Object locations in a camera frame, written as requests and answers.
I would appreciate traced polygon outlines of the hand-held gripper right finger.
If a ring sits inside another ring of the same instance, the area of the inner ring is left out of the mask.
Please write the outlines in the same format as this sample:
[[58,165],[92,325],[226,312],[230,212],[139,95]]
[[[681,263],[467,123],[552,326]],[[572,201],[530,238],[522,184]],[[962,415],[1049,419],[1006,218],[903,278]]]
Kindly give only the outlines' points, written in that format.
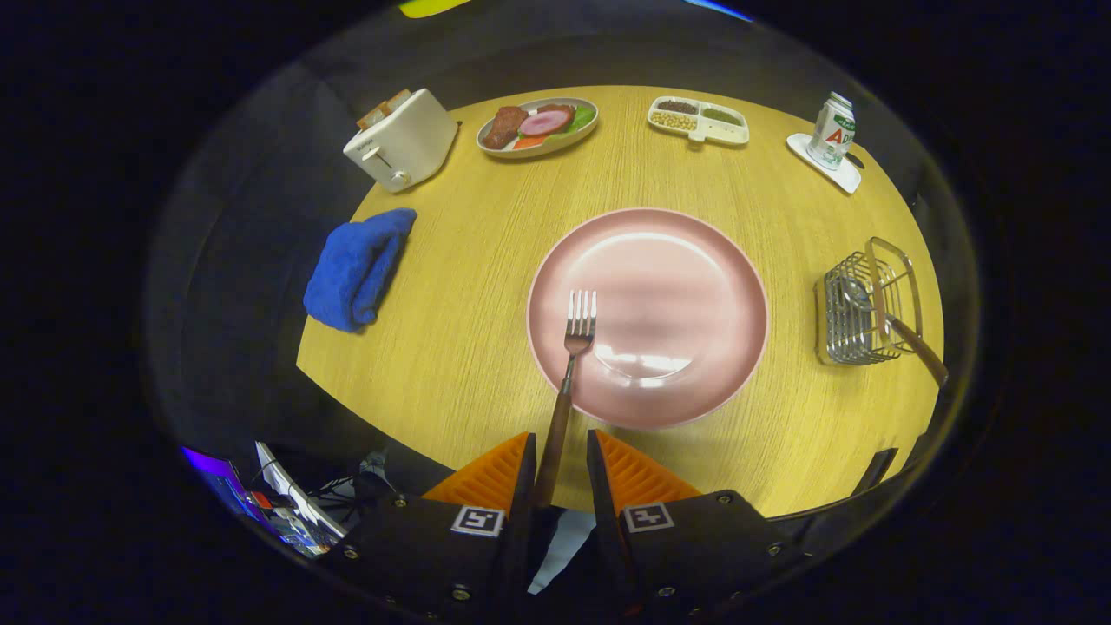
[[733,490],[702,493],[607,432],[587,436],[595,545],[624,622],[709,622],[810,555]]

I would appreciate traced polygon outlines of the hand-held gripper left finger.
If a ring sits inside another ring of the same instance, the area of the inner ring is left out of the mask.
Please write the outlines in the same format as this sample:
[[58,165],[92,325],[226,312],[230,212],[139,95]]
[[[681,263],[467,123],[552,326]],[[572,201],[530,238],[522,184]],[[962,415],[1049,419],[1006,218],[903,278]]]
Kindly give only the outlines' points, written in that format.
[[423,495],[373,498],[326,572],[409,622],[516,622],[533,480],[536,435],[520,432]]

